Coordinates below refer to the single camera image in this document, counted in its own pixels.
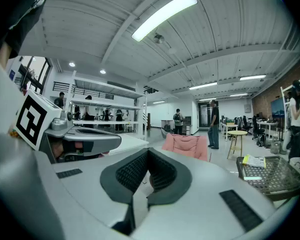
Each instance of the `perforated black tray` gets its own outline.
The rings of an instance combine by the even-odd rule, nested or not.
[[[246,180],[251,186],[272,201],[284,200],[300,193],[300,174],[280,156],[267,156],[266,168],[243,165],[243,157],[236,159],[239,177],[261,177],[260,180]]]

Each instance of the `ceiling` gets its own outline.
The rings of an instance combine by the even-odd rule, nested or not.
[[[170,1],[47,0],[20,55],[59,59],[63,70],[67,62],[84,63],[85,74],[104,68],[165,95],[196,98],[253,95],[300,58],[300,30],[281,0],[197,0],[141,42],[131,38]],[[156,32],[164,43],[153,42]],[[264,81],[239,81],[259,74],[267,75]]]

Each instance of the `fluorescent light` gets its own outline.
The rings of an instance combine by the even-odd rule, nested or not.
[[[232,94],[232,95],[230,95],[230,97],[234,97],[234,96],[245,96],[245,95],[248,95],[248,93]]]
[[[207,87],[207,86],[215,86],[217,84],[218,84],[217,82],[207,83],[207,84],[203,84],[203,85],[199,85],[199,86],[195,86],[195,87],[190,87],[189,90],[199,89],[199,88]]]
[[[199,99],[200,102],[203,102],[203,101],[212,101],[212,100],[215,100],[216,98],[204,98],[204,99]]]
[[[157,10],[150,16],[131,36],[134,40],[140,42],[147,34],[154,28],[160,25],[162,22],[169,19],[171,16],[178,12],[193,6],[197,3],[197,0],[172,0],[164,7]]]
[[[260,79],[260,78],[265,78],[265,77],[266,77],[265,74],[243,76],[243,77],[240,77],[240,81],[242,81],[242,80],[251,80],[251,79]]]

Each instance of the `jeans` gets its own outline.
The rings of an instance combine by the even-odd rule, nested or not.
[[[300,158],[300,127],[291,126],[291,150],[289,153],[289,161],[291,158]]]
[[[174,134],[178,134],[178,130],[179,130],[179,134],[182,135],[182,125],[180,125],[180,126],[175,125],[174,126]]]
[[[208,130],[209,142],[211,146],[219,148],[219,124],[215,124]]]

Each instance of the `brick wall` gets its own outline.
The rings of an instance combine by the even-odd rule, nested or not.
[[[252,98],[253,113],[256,115],[262,112],[264,118],[271,116],[271,102],[276,100],[277,96],[281,95],[281,89],[290,86],[294,80],[300,79],[300,61],[294,65],[283,77],[281,77],[274,85],[264,90],[258,96]]]

